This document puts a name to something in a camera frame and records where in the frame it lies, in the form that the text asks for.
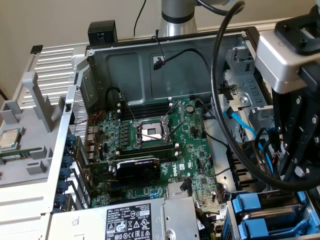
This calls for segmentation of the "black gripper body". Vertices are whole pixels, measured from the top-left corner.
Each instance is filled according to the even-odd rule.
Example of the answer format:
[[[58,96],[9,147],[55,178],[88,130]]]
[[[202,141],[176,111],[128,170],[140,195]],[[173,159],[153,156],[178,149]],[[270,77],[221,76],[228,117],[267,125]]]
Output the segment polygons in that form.
[[[285,106],[288,115],[296,109],[298,116],[320,116],[320,91],[312,91],[309,88],[301,88],[287,94],[288,103]]]

